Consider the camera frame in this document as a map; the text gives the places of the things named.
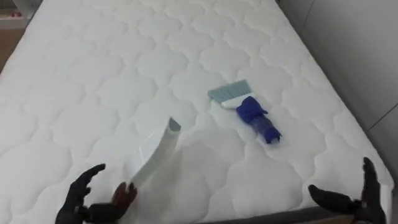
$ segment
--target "blue brush handle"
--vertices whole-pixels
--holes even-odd
[[[254,130],[261,134],[268,144],[275,139],[280,140],[282,135],[272,122],[264,116],[268,112],[262,109],[259,102],[253,97],[249,96],[244,99],[241,106],[236,108],[236,112],[246,124],[250,124]]]
[[[282,136],[280,132],[274,127],[271,120],[266,118],[264,115],[255,117],[250,125],[261,134],[266,142],[270,144],[273,140],[277,139],[278,142]]]

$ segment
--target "brush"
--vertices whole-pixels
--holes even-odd
[[[207,94],[223,108],[236,110],[242,121],[251,125],[268,144],[280,141],[282,135],[271,120],[264,116],[268,112],[254,99],[255,94],[251,91],[248,81],[241,80],[221,86],[208,91]]]
[[[229,85],[218,87],[207,92],[207,95],[217,101],[223,108],[235,110],[241,106],[244,99],[256,95],[251,91],[247,80],[241,80]]]

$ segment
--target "wall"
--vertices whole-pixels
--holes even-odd
[[[15,9],[15,4],[12,0],[0,0],[0,9]]]
[[[280,6],[397,182],[398,1],[281,0]]]

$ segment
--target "mattress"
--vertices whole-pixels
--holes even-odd
[[[280,143],[206,94],[243,79]],[[109,201],[169,116],[177,148],[125,223],[306,210],[309,184],[360,198],[363,156],[390,209],[389,172],[273,0],[44,0],[0,76],[0,223],[53,223],[70,183],[103,162],[86,204]]]

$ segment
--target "white bristles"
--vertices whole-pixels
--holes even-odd
[[[232,100],[234,98],[250,94],[252,91],[247,80],[241,80],[229,85],[221,86],[217,89],[207,92],[208,96],[219,104],[224,101]]]

